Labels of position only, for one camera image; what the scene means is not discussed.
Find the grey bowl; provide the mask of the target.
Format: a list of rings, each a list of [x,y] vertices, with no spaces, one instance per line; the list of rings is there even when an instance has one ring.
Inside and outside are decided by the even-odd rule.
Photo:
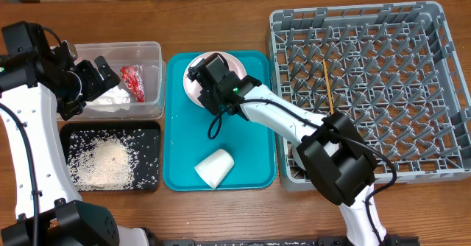
[[[292,155],[293,155],[293,159],[294,161],[296,162],[296,164],[298,165],[299,168],[301,168],[302,170],[305,170],[305,166],[301,160],[301,157],[297,151],[297,147],[295,145],[293,145],[291,147],[291,151],[292,151]]]

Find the pale green cup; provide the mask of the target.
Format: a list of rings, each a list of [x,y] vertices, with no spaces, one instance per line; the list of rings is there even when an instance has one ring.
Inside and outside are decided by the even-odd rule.
[[[198,176],[212,189],[216,189],[234,166],[232,155],[218,149],[197,164],[194,169]]]

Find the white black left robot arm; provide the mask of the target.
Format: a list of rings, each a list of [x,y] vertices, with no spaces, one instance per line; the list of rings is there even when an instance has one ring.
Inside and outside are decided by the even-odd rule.
[[[16,183],[16,222],[1,230],[5,245],[158,245],[147,228],[125,228],[110,211],[86,203],[68,173],[57,122],[81,114],[120,79],[103,57],[78,61],[51,30],[21,21],[1,31],[1,119]]]

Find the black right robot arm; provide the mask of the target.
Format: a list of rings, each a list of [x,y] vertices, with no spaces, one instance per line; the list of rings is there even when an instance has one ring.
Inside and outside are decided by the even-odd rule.
[[[366,145],[350,118],[335,111],[312,113],[274,94],[260,80],[239,77],[223,54],[197,57],[185,78],[200,90],[195,99],[214,115],[238,115],[262,124],[285,138],[294,158],[315,189],[337,205],[347,226],[351,245],[384,245],[387,232],[375,207],[375,169],[379,152]]]

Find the wooden chopstick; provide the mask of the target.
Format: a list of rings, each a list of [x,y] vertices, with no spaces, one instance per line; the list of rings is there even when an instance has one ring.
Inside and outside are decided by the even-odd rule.
[[[333,106],[333,97],[330,89],[330,79],[328,75],[328,70],[327,70],[327,63],[326,60],[322,60],[322,67],[325,75],[325,85],[326,85],[326,90],[327,90],[327,98],[328,98],[328,103],[329,103],[329,108],[330,108],[330,115],[333,115],[335,113],[334,106]]]

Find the white napkin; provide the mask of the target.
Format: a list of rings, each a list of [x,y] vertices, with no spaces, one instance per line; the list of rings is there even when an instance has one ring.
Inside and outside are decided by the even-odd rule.
[[[92,102],[87,102],[86,110],[113,113],[130,109],[130,94],[118,86],[111,88]]]

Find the red snack wrapper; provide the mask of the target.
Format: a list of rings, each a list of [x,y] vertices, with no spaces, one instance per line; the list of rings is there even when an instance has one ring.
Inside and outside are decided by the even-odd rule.
[[[123,66],[121,79],[137,102],[145,102],[144,72],[141,65]]]

